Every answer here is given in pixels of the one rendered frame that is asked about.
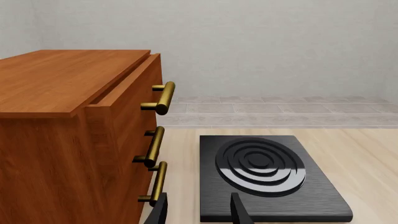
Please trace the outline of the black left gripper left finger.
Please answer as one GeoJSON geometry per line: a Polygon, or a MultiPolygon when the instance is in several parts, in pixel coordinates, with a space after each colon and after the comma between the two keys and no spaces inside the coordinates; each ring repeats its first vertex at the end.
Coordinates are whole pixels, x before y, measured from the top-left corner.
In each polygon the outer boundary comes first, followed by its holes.
{"type": "Polygon", "coordinates": [[[165,224],[167,218],[167,209],[167,194],[161,193],[144,224],[165,224]]]}

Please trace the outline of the wooden cabinet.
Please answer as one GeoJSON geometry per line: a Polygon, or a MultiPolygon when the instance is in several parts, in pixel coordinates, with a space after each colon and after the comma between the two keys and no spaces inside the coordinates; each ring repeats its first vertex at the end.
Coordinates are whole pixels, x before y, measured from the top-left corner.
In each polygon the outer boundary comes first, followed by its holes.
{"type": "Polygon", "coordinates": [[[117,224],[118,153],[85,108],[149,50],[39,50],[0,60],[0,224],[117,224]]]}

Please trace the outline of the wooden drawer with gap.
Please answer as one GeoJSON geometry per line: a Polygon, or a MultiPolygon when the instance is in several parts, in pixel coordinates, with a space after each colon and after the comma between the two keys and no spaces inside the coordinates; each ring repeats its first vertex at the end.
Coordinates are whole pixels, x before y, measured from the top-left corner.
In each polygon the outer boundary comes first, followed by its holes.
{"type": "Polygon", "coordinates": [[[141,103],[156,102],[152,85],[162,83],[160,54],[150,55],[111,91],[85,108],[94,149],[116,152],[145,147],[147,130],[156,128],[155,112],[142,111],[141,103]]]}

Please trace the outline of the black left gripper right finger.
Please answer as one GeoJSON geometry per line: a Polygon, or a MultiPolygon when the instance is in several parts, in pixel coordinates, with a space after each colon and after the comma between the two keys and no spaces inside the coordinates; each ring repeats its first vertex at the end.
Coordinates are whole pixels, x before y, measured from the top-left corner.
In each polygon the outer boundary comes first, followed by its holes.
{"type": "Polygon", "coordinates": [[[231,194],[230,210],[233,224],[254,224],[236,192],[231,194]]]}

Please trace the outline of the flat black stove plate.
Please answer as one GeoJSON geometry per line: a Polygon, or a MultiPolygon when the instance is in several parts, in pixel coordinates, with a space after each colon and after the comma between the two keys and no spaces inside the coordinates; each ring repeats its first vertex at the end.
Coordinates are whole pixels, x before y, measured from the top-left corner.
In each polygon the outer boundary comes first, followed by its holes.
{"type": "Polygon", "coordinates": [[[353,212],[295,136],[200,136],[200,220],[348,223],[353,212]]]}

